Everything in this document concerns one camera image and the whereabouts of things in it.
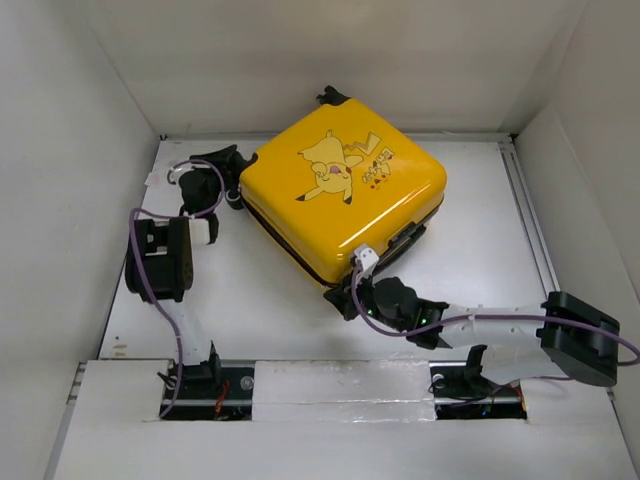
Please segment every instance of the white floor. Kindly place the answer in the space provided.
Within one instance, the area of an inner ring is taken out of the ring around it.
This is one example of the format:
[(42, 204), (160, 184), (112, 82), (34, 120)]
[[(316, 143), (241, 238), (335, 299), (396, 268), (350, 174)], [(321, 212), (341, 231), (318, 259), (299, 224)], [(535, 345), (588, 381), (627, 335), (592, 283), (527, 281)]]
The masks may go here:
[[(266, 138), (241, 140), (246, 157)], [(167, 168), (194, 153), (229, 145), (219, 141), (165, 141), (143, 206), (177, 213), (180, 191), (164, 181)], [(418, 294), (460, 305), (519, 306), (546, 295), (522, 227), (496, 142), (419, 144), (447, 169), (446, 197), (424, 237), (385, 272)], [(194, 251), (189, 302), (205, 333), (226, 359), (366, 360), (390, 355), (464, 359), (464, 352), (428, 352), (344, 322), (321, 291), (248, 214), (219, 208), (220, 236)], [(154, 308), (120, 282), (101, 358), (169, 358), (173, 335)]]
[[(424, 138), (419, 143), (448, 171), (447, 196), (425, 236), (385, 275), (400, 276), (423, 297), (463, 305), (543, 301), (539, 266), (498, 144)], [(231, 140), (163, 142), (149, 179), (160, 182), (148, 189), (144, 207), (177, 213), (180, 194), (162, 181), (166, 168)], [(238, 143), (249, 155), (265, 140)], [(306, 274), (245, 212), (223, 204), (219, 218), (216, 244), (194, 253), (190, 301), (223, 358), (466, 357), (464, 351), (420, 350), (401, 339), (382, 337), (361, 321), (342, 321)], [(232, 296), (238, 301), (230, 302)], [(367, 413), (366, 421), (353, 423), (345, 421), (348, 415), (338, 403), (320, 409), (322, 422), (308, 421), (307, 412), (317, 414), (318, 409), (299, 405), (285, 405), (278, 418), (263, 410), (252, 422), (164, 422), (157, 419), (162, 384), (155, 372), (167, 363), (144, 359), (170, 358), (174, 348), (164, 321), (121, 282), (100, 352), (102, 359), (120, 361), (100, 360), (87, 367), (56, 480), (636, 478), (604, 389), (527, 381), (523, 391), (528, 421), (432, 421), (428, 396), (410, 389), (411, 399), (427, 409), (412, 410), (411, 421), (371, 421), (377, 419), (376, 410)], [(290, 375), (263, 376), (260, 372), (271, 365), (259, 364), (256, 391), (277, 386), (268, 382), (294, 381)], [(296, 371), (305, 371), (298, 367)], [(373, 374), (368, 378), (376, 381)], [(381, 376), (373, 385), (376, 396), (384, 391), (383, 381)], [(300, 393), (302, 384), (285, 387)], [(285, 397), (285, 403), (291, 401)], [(315, 407), (313, 400), (307, 404)], [(332, 408), (340, 411), (333, 420), (325, 415)], [(294, 410), (295, 418), (290, 413)]]

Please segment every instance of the suitcase zipper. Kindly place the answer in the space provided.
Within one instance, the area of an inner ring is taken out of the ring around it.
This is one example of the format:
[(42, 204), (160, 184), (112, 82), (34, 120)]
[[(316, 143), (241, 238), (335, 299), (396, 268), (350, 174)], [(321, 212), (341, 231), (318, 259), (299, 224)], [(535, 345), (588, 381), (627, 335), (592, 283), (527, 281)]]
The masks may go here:
[[(278, 243), (278, 245), (280, 245), (316, 282), (327, 288), (336, 288), (340, 286), (339, 283), (327, 282), (320, 275), (318, 275), (318, 273), (313, 268), (311, 268), (311, 266), (298, 254), (298, 252), (296, 252), (295, 249), (291, 245), (289, 245), (289, 243), (282, 237), (282, 235), (280, 235), (280, 233), (278, 233), (278, 231), (273, 228), (273, 226), (255, 208), (253, 208), (253, 206), (251, 206), (251, 204), (247, 202), (244, 197), (242, 197), (242, 203), (249, 211), (249, 213), (253, 216), (253, 218), (255, 218), (257, 222), (262, 226), (262, 228), (267, 231), (271, 238), (273, 238)], [(440, 205), (442, 205), (442, 202), (440, 202), (438, 206), (434, 208), (422, 220), (417, 223), (411, 222), (409, 225), (403, 228), (400, 233), (394, 235), (394, 237), (389, 240), (389, 249), (380, 256), (380, 262), (374, 270), (374, 275), (382, 272), (385, 268), (393, 264), (393, 262), (400, 258), (404, 252), (406, 252), (414, 243), (416, 243), (416, 241), (427, 230), (427, 227), (425, 227), (424, 224), (436, 214), (436, 212), (440, 208)]]

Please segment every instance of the pikachu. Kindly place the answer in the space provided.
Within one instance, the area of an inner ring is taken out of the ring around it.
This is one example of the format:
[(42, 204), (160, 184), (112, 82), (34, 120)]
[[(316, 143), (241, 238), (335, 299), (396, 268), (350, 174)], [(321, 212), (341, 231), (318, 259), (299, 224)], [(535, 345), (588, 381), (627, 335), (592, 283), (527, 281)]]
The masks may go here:
[(316, 187), (300, 195), (296, 200), (306, 202), (321, 193), (342, 193), (342, 201), (351, 205), (353, 195), (352, 168), (360, 164), (360, 155), (345, 155), (344, 146), (331, 130), (312, 147), (298, 152), (311, 162)]

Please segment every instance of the white wall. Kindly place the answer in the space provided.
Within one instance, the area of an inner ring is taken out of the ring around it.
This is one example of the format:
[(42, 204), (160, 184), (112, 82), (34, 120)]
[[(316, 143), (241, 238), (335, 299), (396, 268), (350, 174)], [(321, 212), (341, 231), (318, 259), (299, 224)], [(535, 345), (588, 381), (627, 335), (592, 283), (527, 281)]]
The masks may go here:
[(72, 0), (0, 0), (0, 471), (42, 478), (157, 137)]
[[(550, 103), (516, 142), (561, 286), (617, 316), (623, 335), (636, 344), (639, 21), (637, 0), (591, 0), (571, 38)], [(615, 393), (638, 466), (640, 369), (621, 370)]]
[(85, 0), (161, 133), (277, 131), (327, 83), (404, 129), (512, 131), (586, 0)]

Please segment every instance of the suitcase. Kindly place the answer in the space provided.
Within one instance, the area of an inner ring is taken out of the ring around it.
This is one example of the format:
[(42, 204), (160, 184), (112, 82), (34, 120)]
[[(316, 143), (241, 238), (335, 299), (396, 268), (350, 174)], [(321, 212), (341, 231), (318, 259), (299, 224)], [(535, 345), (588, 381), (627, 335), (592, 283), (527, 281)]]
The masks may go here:
[(330, 86), (318, 101), (318, 109), (255, 152), (238, 172), (238, 191), (289, 255), (335, 288), (361, 245), (380, 257), (376, 273), (413, 245), (442, 203), (447, 176), (359, 101)]

